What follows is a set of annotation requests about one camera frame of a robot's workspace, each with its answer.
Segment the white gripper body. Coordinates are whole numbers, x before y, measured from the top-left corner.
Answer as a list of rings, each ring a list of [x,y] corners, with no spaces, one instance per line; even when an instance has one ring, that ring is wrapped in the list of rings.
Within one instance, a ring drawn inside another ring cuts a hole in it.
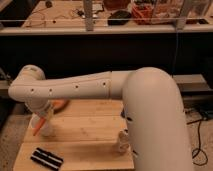
[[[53,112],[52,103],[49,100],[30,100],[25,103],[27,108],[39,117],[46,117]]]

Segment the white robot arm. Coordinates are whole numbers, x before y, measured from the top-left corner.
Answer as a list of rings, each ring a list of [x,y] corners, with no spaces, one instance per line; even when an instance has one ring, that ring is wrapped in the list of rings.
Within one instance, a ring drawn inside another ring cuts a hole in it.
[[[26,65],[8,93],[41,118],[48,117],[52,99],[121,99],[135,171],[194,171],[181,93],[161,69],[47,80],[41,68]]]

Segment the orange object behind arm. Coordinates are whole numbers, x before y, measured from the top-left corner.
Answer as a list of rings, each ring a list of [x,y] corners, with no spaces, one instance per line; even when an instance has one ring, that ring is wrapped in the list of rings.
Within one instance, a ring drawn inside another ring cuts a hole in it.
[[[69,101],[65,99],[53,100],[52,101],[53,109],[55,112],[60,112],[68,105],[68,103]]]

